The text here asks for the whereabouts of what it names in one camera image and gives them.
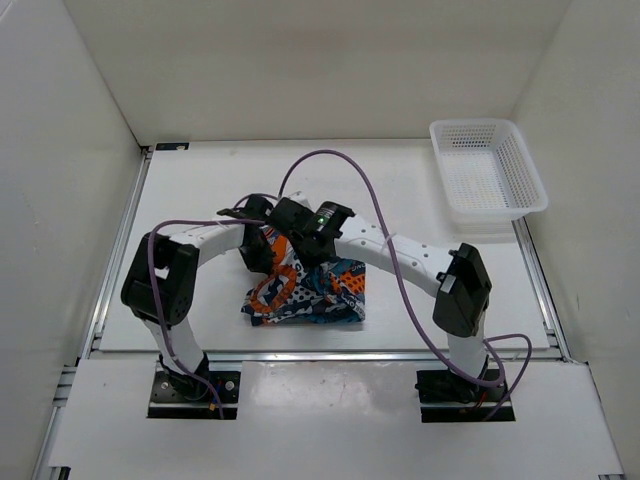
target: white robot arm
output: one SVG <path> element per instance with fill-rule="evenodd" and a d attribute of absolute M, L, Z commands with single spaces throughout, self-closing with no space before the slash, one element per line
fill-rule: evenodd
<path fill-rule="evenodd" d="M 301 194 L 281 198 L 275 206 L 251 196 L 244 208 L 220 213 L 263 220 L 289 239 L 305 267 L 339 256 L 395 272 L 389 239 L 375 224 L 341 205 L 325 202 L 313 212 Z M 122 301 L 156 339 L 161 364 L 174 388 L 186 398 L 200 398 L 202 385 L 184 375 L 174 361 L 177 357 L 182 367 L 199 376 L 208 372 L 207 356 L 195 341 L 187 318 L 196 271 L 216 256 L 239 249 L 251 271 L 268 273 L 271 249 L 256 225 L 214 225 L 190 228 L 170 237 L 156 236 L 156 278 L 172 357 L 149 284 L 147 245 L 148 235 L 142 239 L 125 280 Z M 436 299 L 433 319 L 447 333 L 451 362 L 468 377 L 481 378 L 487 365 L 483 323 L 491 283 L 477 250 L 463 244 L 458 251 L 446 251 L 400 235 L 393 237 L 393 246 L 404 279 Z"/>

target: white enclosure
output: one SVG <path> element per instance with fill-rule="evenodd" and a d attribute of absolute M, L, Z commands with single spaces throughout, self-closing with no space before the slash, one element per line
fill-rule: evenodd
<path fill-rule="evenodd" d="M 343 429 L 356 445 L 349 456 L 332 441 L 323 443 L 321 454 L 336 461 L 335 477 L 429 472 L 438 478 L 583 479 L 615 475 L 622 466 L 628 479 L 640 479 L 640 315 L 634 301 L 640 284 L 640 2 L 65 3 L 0 0 L 0 478 L 30 478 L 34 466 L 38 480 L 57 478 L 60 471 L 49 471 L 49 462 L 72 466 L 71 480 L 173 478 L 187 466 L 194 478 L 220 473 L 215 468 L 228 478 L 255 478 L 273 456 L 261 451 L 244 462 L 238 445 L 264 447 L 274 425 L 283 425 L 276 445 L 300 443 L 278 449 L 283 463 L 273 466 L 273 476 L 303 478 L 308 468 L 309 477 L 324 478 L 321 455 L 311 455 L 318 452 L 287 424 L 282 403 L 274 403 L 287 397 L 270 396 L 268 382 L 260 380 L 278 368 L 294 390 L 315 378 L 321 364 L 278 363 L 285 360 L 278 352 L 295 350 L 299 355 L 289 360 L 340 351 L 333 360 L 360 355 L 378 361 L 343 366 L 352 373 L 344 382 L 346 398 L 359 414 L 345 407 L 337 418 L 326 416 L 318 405 L 297 410 L 310 427 L 305 432 L 322 425 L 318 432 L 332 440 L 330 432 Z M 465 236 L 449 222 L 429 124 L 472 117 L 510 119 L 528 145 L 549 197 L 546 211 L 527 217 L 535 248 L 524 222 L 499 225 L 485 236 Z M 354 138 L 370 140 L 335 140 Z M 309 141 L 285 141 L 293 139 Z M 142 162 L 139 145 L 167 141 L 189 141 L 192 148 L 156 152 Z M 381 405 L 357 390 L 379 388 L 363 379 L 385 375 L 410 385 L 416 355 L 435 364 L 411 335 L 397 298 L 382 297 L 388 279 L 380 272 L 370 272 L 374 312 L 360 330 L 254 334 L 238 315 L 218 337 L 224 323 L 207 330 L 213 303 L 199 295 L 194 329 L 219 361 L 278 362 L 242 366 L 257 395 L 241 396 L 244 419 L 222 426 L 144 421 L 155 353 L 151 337 L 118 304 L 127 245 L 168 216 L 209 216 L 248 189 L 269 183 L 275 190 L 285 165 L 318 146 L 363 157 L 357 160 L 376 177 L 391 223 L 394 212 L 411 208 L 394 230 L 443 246 L 462 240 L 479 245 L 497 278 L 490 333 L 506 332 L 513 326 L 507 317 L 520 309 L 511 330 L 534 337 L 535 360 L 514 397 L 518 421 L 420 429 L 410 424 L 414 406 L 406 396 Z M 331 172 L 309 164 L 301 169 L 306 173 L 296 174 L 296 186 L 311 192 L 312 202 L 343 200 L 372 217 L 369 204 L 332 181 Z M 212 172 L 220 176 L 212 180 L 215 190 L 202 190 Z M 225 175 L 246 177 L 243 187 L 225 182 Z M 198 201 L 163 197 L 172 188 L 184 190 L 189 178 L 206 192 Z M 224 292 L 226 315 L 253 282 L 238 273 L 238 260 L 228 255 L 214 262 L 234 275 Z M 412 298 L 432 308 L 421 293 Z M 383 322 L 385 316 L 393 318 Z M 291 343 L 302 346 L 285 348 Z M 567 350 L 588 366 L 572 363 Z M 513 343 L 501 354 L 522 352 Z M 385 370 L 382 360 L 394 360 L 393 367 Z M 518 364 L 509 364 L 510 375 Z M 65 365 L 70 368 L 59 380 Z M 320 392 L 333 403 L 337 391 Z M 367 410 L 371 405 L 376 408 Z M 233 441 L 222 444 L 211 423 Z M 113 427 L 112 435 L 103 434 L 104 425 Z M 359 434 L 380 432 L 380 442 L 358 443 Z M 166 453 L 174 434 L 183 442 L 168 459 L 158 449 Z M 490 444 L 480 440 L 487 437 Z M 431 449 L 414 449 L 410 439 Z M 228 455 L 211 454 L 208 442 Z M 525 456 L 522 442 L 531 442 L 537 456 Z M 494 462 L 478 472 L 468 459 L 449 456 L 447 445 Z M 301 460 L 305 452 L 307 461 Z M 501 455 L 510 463 L 495 461 Z M 403 470 L 406 464 L 423 468 Z"/>

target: crumpled fabric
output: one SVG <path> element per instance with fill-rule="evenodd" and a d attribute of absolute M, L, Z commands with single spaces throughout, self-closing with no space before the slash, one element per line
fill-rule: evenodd
<path fill-rule="evenodd" d="M 306 270 L 286 237 L 263 231 L 275 256 L 271 274 L 247 292 L 241 309 L 253 326 L 364 320 L 364 263 L 335 257 Z"/>

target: white table surface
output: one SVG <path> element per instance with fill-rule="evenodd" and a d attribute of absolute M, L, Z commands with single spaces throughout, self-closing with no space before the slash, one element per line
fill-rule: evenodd
<path fill-rule="evenodd" d="M 356 160 L 378 194 L 391 231 L 421 242 L 455 248 L 475 244 L 493 291 L 487 336 L 522 332 L 534 347 L 548 347 L 543 320 L 515 234 L 473 237 L 460 234 L 448 219 L 444 189 L 429 140 L 324 140 L 191 143 L 185 151 L 157 151 L 142 192 L 124 261 L 106 318 L 100 349 L 156 350 L 148 330 L 120 303 L 124 277 L 141 237 L 171 218 L 207 219 L 251 192 L 276 194 L 288 167 L 318 148 L 335 148 Z M 312 207 L 333 200 L 378 223 L 358 174 L 338 158 L 321 156 L 298 167 L 287 192 L 302 190 Z M 167 228 L 166 232 L 175 231 Z M 246 271 L 230 252 L 202 267 L 189 318 L 199 344 L 219 351 L 376 351 L 421 350 L 392 275 L 370 267 L 366 277 L 366 320 L 357 325 L 252 327 L 240 313 L 246 292 L 261 275 Z M 408 285 L 413 305 L 436 345 L 446 335 L 431 320 L 434 300 Z M 519 340 L 502 348 L 522 347 Z"/>
<path fill-rule="evenodd" d="M 513 380 L 520 363 L 507 364 Z M 84 360 L 49 464 L 70 480 L 586 480 L 621 473 L 589 368 L 533 362 L 514 422 L 422 424 L 411 363 L 244 363 L 234 421 L 147 419 L 151 358 Z"/>

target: white plastic basket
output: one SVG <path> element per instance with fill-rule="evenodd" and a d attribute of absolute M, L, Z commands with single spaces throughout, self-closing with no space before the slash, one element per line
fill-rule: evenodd
<path fill-rule="evenodd" d="M 439 120 L 429 131 L 456 223 L 504 223 L 547 208 L 547 193 L 512 122 Z"/>

